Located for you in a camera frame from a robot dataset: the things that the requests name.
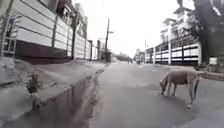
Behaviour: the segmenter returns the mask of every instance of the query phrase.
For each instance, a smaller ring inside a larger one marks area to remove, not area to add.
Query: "fence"
[[[190,36],[172,40],[169,43],[150,48],[146,51],[146,62],[174,65],[197,65],[200,62],[199,42]]]
[[[22,16],[15,57],[31,63],[59,63],[74,58],[90,59],[91,44],[37,0],[14,0],[11,8]]]

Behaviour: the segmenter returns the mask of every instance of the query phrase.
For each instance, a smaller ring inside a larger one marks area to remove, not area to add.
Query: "utility pole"
[[[106,52],[108,51],[108,49],[107,49],[107,42],[108,42],[109,33],[110,33],[110,19],[108,18],[108,21],[107,21],[107,34],[106,34],[106,42],[105,42],[105,51]]]

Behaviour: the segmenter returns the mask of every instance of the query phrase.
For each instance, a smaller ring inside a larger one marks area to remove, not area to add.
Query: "sidewalk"
[[[41,102],[47,102],[49,99],[64,92],[71,85],[75,85],[79,80],[95,74],[99,69],[104,68],[105,65],[100,62],[71,61],[65,64],[34,66],[15,60],[15,65],[12,66],[12,69],[16,73],[14,73],[12,81],[16,82],[0,87],[0,127],[5,122],[17,120],[32,110],[34,99],[29,96],[25,87],[25,83],[29,79],[28,73],[35,71],[39,74],[39,81],[43,82],[44,87],[38,92],[38,98]]]
[[[177,65],[160,65],[160,64],[153,64],[154,66],[157,67],[163,67],[166,70],[189,70],[189,71],[195,71],[195,69],[191,66],[177,66]],[[201,74],[202,77],[206,79],[211,79],[211,80],[219,80],[219,81],[224,81],[224,74],[221,73],[213,73],[213,72],[203,72],[203,71],[197,71],[198,73]]]

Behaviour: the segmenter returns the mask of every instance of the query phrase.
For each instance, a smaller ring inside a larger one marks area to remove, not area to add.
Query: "road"
[[[158,85],[170,69],[113,63],[99,77],[99,102],[91,128],[223,128],[224,86],[201,79],[195,107],[186,108],[187,88],[163,97]]]

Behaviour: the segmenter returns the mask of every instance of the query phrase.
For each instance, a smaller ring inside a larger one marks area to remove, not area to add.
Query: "tree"
[[[219,56],[224,50],[224,2],[223,0],[193,0],[195,11],[189,22],[190,34],[202,45],[202,61],[208,62],[209,57]],[[177,0],[180,7],[183,0]]]

